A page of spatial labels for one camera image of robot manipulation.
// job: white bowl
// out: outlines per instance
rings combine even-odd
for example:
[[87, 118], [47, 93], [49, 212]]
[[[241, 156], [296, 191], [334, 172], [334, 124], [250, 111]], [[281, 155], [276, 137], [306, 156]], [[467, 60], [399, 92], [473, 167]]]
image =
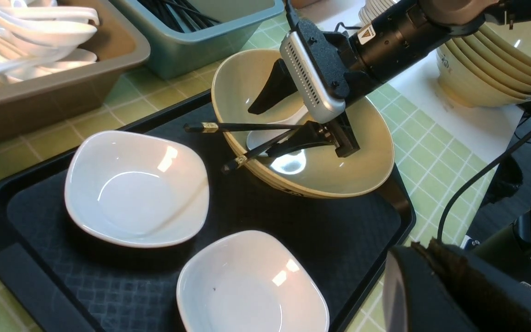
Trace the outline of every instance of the white bowl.
[[187, 332], [327, 332], [329, 311], [296, 258], [274, 237], [242, 231], [201, 250], [177, 280]]
[[130, 132], [105, 131], [86, 139], [65, 183], [65, 205], [83, 231], [135, 248], [190, 239], [204, 225], [208, 201], [208, 176], [198, 154]]

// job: large bowl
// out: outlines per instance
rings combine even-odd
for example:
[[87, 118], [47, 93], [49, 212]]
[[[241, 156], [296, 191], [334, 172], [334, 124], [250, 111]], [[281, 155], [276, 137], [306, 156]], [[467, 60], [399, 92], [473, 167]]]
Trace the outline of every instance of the large bowl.
[[531, 22], [507, 25], [483, 24], [480, 31], [514, 58], [531, 66]]
[[[268, 123], [283, 120], [303, 105], [295, 93], [261, 115], [247, 109], [266, 83], [278, 50], [248, 50], [226, 59], [212, 83], [212, 104], [219, 122]], [[378, 110], [366, 98], [346, 110], [360, 150], [338, 158], [335, 147], [316, 147], [280, 158], [251, 160], [247, 168], [276, 189], [316, 198], [353, 197], [382, 185], [392, 172], [394, 146], [390, 131]], [[312, 120], [306, 116], [303, 120]], [[248, 132], [224, 134], [232, 151], [247, 151]]]
[[495, 81], [500, 82], [504, 86], [514, 89], [518, 92], [531, 94], [531, 85], [513, 78], [504, 71], [498, 69], [495, 65], [489, 63], [487, 59], [478, 54], [478, 52], [470, 47], [470, 45], [467, 44], [462, 38], [453, 38], [452, 42], [459, 47], [462, 53], [466, 55], [466, 57], [472, 61], [472, 63], [474, 63], [480, 70], [484, 71], [485, 74], [489, 75], [489, 77], [493, 78]]
[[531, 85], [531, 67], [510, 56], [490, 42], [483, 34], [476, 32], [476, 34], [465, 36], [462, 39], [489, 64], [512, 78]]
[[450, 42], [440, 46], [437, 51], [440, 77], [438, 82], [451, 98], [466, 107], [501, 107], [509, 104], [519, 104], [531, 101], [531, 95], [517, 98], [494, 88], [481, 79], [474, 72], [478, 67], [466, 58], [463, 63], [459, 56], [463, 56], [460, 49], [452, 51], [456, 45]]

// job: gray bin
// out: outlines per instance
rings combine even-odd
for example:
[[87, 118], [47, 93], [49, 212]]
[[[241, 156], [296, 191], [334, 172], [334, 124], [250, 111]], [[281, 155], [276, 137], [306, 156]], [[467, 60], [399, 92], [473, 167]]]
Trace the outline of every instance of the gray bin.
[[223, 22], [200, 31], [173, 31], [138, 0], [110, 0], [151, 45], [147, 66], [169, 79], [238, 52], [260, 23], [284, 12], [282, 0], [189, 0], [201, 13]]

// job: plastic tray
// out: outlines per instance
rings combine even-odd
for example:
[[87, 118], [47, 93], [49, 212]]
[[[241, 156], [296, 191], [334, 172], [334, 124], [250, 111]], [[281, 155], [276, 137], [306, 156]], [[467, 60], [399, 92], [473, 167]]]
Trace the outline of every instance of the plastic tray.
[[0, 87], [0, 141], [100, 107], [120, 75], [149, 57], [149, 42], [107, 0], [59, 0], [59, 6], [97, 10], [101, 25], [80, 47], [99, 60]]
[[223, 23], [181, 33], [164, 25], [139, 0], [111, 2], [149, 39], [147, 66], [165, 80], [238, 52], [260, 23], [284, 12], [282, 0], [189, 0], [198, 11]]
[[326, 299], [330, 331], [345, 330], [381, 275], [387, 250], [415, 224], [397, 168], [365, 196], [296, 197], [244, 168], [224, 176], [219, 169], [234, 155], [223, 135], [182, 129], [214, 119], [205, 92], [123, 128], [184, 143], [207, 166], [206, 223], [178, 246], [125, 248], [80, 231], [63, 199], [74, 150], [0, 181], [0, 279], [43, 330], [184, 331], [175, 301], [179, 271], [208, 244], [247, 229], [274, 235], [295, 255]]

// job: bowl rim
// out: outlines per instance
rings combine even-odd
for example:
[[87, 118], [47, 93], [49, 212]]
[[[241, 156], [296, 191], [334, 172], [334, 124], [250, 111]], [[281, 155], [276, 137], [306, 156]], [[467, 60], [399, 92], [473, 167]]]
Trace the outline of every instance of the bowl rim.
[[295, 255], [293, 255], [290, 252], [290, 250], [286, 246], [284, 246], [282, 242], [280, 242], [280, 240], [276, 239], [274, 236], [266, 233], [265, 231], [257, 231], [257, 230], [252, 230], [252, 229], [249, 229], [247, 231], [239, 231], [237, 233], [233, 233], [219, 240], [216, 240], [215, 242], [209, 244], [208, 246], [205, 246], [202, 250], [196, 253], [183, 266], [183, 269], [180, 271], [179, 277], [177, 278], [177, 286], [175, 288], [175, 298], [177, 302], [177, 309], [179, 309], [179, 316], [182, 319], [182, 322], [183, 322], [184, 327], [186, 328], [186, 331], [195, 332], [192, 330], [192, 326], [190, 323], [191, 319], [190, 317], [188, 317], [188, 313], [183, 309], [183, 284], [185, 282], [184, 279], [186, 278], [186, 275], [190, 267], [197, 264], [199, 260], [204, 258], [204, 256], [206, 256], [209, 252], [211, 252], [215, 247], [219, 246], [220, 244], [229, 242], [230, 240], [237, 238], [237, 237], [246, 237], [246, 236], [253, 236], [253, 237], [260, 236], [263, 238], [267, 238], [268, 240], [272, 240], [272, 244], [276, 246], [280, 246], [280, 248], [283, 248], [284, 251], [288, 254], [288, 258], [292, 259], [298, 265], [300, 271], [302, 271], [302, 273], [304, 273], [304, 275], [307, 277], [307, 280], [310, 281], [308, 282], [310, 284], [309, 288], [314, 288], [314, 290], [316, 290], [319, 298], [321, 299], [321, 302], [323, 303], [323, 307], [325, 309], [325, 321], [326, 321], [326, 326], [324, 330], [327, 331], [330, 325], [330, 315], [329, 315], [329, 307], [327, 306], [327, 301], [325, 300], [325, 297], [323, 297], [323, 294], [321, 293], [321, 290], [319, 290], [319, 287], [316, 285], [316, 283], [314, 283], [314, 280], [312, 279], [312, 277], [310, 277], [308, 272], [304, 269], [301, 262], [297, 260]]
[[[65, 200], [65, 207], [67, 208], [67, 212], [69, 216], [71, 217], [71, 220], [73, 221], [73, 223], [76, 224], [80, 229], [82, 229], [83, 231], [85, 231], [91, 236], [94, 236], [105, 242], [129, 247], [129, 248], [150, 249], [150, 248], [164, 248], [164, 247], [169, 247], [169, 246], [175, 246], [176, 244], [186, 242], [187, 240], [191, 239], [196, 234], [198, 234], [198, 232], [200, 232], [200, 230], [204, 227], [206, 218], [208, 217], [209, 202], [210, 202], [209, 186], [208, 186], [208, 204], [206, 205], [207, 208], [202, 213], [201, 218], [199, 218], [201, 222], [198, 224], [198, 227], [194, 229], [194, 231], [190, 232], [188, 235], [181, 237], [179, 239], [176, 239], [176, 240], [154, 242], [154, 243], [141, 243], [141, 242], [133, 242], [129, 240], [117, 239], [115, 237], [108, 236], [104, 233], [96, 231], [95, 229], [91, 229], [85, 223], [83, 223], [83, 221], [80, 220], [77, 214], [77, 209], [75, 208], [75, 206], [73, 206], [72, 201], [71, 201], [72, 190], [71, 190], [71, 185], [70, 185], [70, 178], [75, 168], [75, 164], [77, 163], [78, 156], [80, 155], [80, 153], [82, 153], [84, 149], [86, 149], [88, 145], [87, 143], [90, 143], [92, 140], [97, 139], [100, 136], [104, 136], [104, 135], [120, 135], [120, 136], [136, 136], [136, 137], [144, 136], [145, 138], [155, 139], [157, 141], [175, 143], [178, 146], [183, 146], [183, 147], [186, 147], [187, 149], [190, 149], [190, 151], [198, 155], [193, 149], [181, 143], [178, 143], [175, 141], [169, 141], [168, 139], [158, 138], [155, 136], [138, 134], [134, 132], [127, 132], [127, 131], [122, 131], [122, 130], [104, 130], [104, 131], [97, 132], [96, 134], [89, 136], [85, 141], [83, 141], [83, 143], [78, 147], [75, 154], [73, 155], [73, 158], [71, 159], [71, 163], [69, 164], [69, 168], [67, 170], [67, 176], [65, 177], [65, 188], [63, 192], [63, 198]], [[204, 172], [206, 173], [206, 177], [208, 178], [208, 172], [206, 170], [206, 165], [204, 164], [204, 162], [202, 162], [202, 165], [204, 166]]]
[[[269, 49], [269, 48], [257, 48], [257, 49], [253, 49], [253, 50], [245, 50], [245, 51], [238, 52], [238, 53], [236, 53], [234, 55], [231, 55], [230, 57], [225, 59], [223, 61], [223, 63], [221, 63], [218, 66], [217, 71], [215, 71], [214, 77], [212, 79], [212, 89], [210, 90], [210, 93], [211, 93], [212, 106], [214, 108], [214, 113], [217, 116], [217, 120], [219, 122], [222, 122], [223, 118], [222, 118], [222, 116], [221, 116], [221, 114], [220, 114], [220, 112], [218, 110], [217, 104], [215, 103], [216, 96], [215, 96], [215, 92], [214, 92], [215, 91], [214, 86], [215, 86], [216, 80], [218, 78], [219, 72], [223, 69], [223, 66], [226, 63], [228, 63], [228, 61], [231, 61], [231, 59], [234, 59], [234, 57], [240, 56], [240, 54], [247, 54], [247, 53], [253, 53], [253, 52], [257, 53], [257, 52], [264, 52], [264, 51], [267, 51], [269, 53], [278, 53], [278, 54], [280, 53], [280, 51], [278, 51], [278, 50], [272, 50], [272, 49]], [[390, 164], [390, 169], [386, 173], [385, 177], [382, 179], [382, 181], [379, 181], [379, 183], [377, 183], [375, 186], [370, 187], [367, 190], [358, 191], [357, 193], [348, 193], [348, 194], [329, 193], [327, 191], [320, 191], [320, 190], [317, 190], [317, 189], [311, 189], [311, 188], [308, 188], [308, 187], [304, 187], [303, 185], [300, 185], [300, 184], [297, 184], [297, 183], [293, 183], [292, 181], [289, 181], [288, 179], [276, 174], [275, 172], [272, 172], [272, 170], [270, 170], [270, 168], [266, 167], [263, 163], [259, 162], [259, 160], [254, 160], [256, 162], [256, 164], [257, 164], [257, 168], [258, 168], [259, 172], [265, 172], [266, 174], [268, 174], [270, 176], [270, 178], [273, 178], [274, 180], [276, 180], [276, 182], [278, 182], [284, 188], [291, 189], [291, 190], [295, 189], [295, 190], [303, 191], [303, 192], [306, 192], [306, 193], [312, 193], [312, 194], [318, 195], [320, 197], [347, 198], [347, 197], [361, 196], [361, 195], [365, 195], [367, 193], [370, 193], [372, 191], [375, 191], [376, 189], [381, 187], [381, 185], [383, 185], [386, 182], [386, 180], [390, 177], [390, 175], [392, 174], [392, 170], [394, 169], [394, 166], [395, 166], [395, 145], [394, 145], [394, 141], [392, 140], [392, 134], [390, 133], [390, 130], [388, 129], [388, 126], [386, 124], [386, 120], [384, 119], [384, 117], [382, 116], [380, 111], [378, 111], [378, 109], [374, 106], [374, 104], [369, 99], [368, 99], [368, 102], [374, 108], [374, 111], [378, 114], [378, 116], [382, 119], [382, 121], [385, 124], [385, 128], [388, 130], [388, 136], [390, 137], [390, 150], [391, 150], [390, 155], [391, 155], [391, 159], [392, 159], [392, 163]], [[238, 141], [236, 141], [236, 139], [232, 136], [231, 133], [224, 132], [224, 135], [230, 139], [230, 142], [234, 143], [234, 145], [237, 147], [237, 149], [239, 151], [245, 151], [245, 152], [247, 151], [245, 149], [245, 147], [243, 147], [242, 145], [239, 144]]]

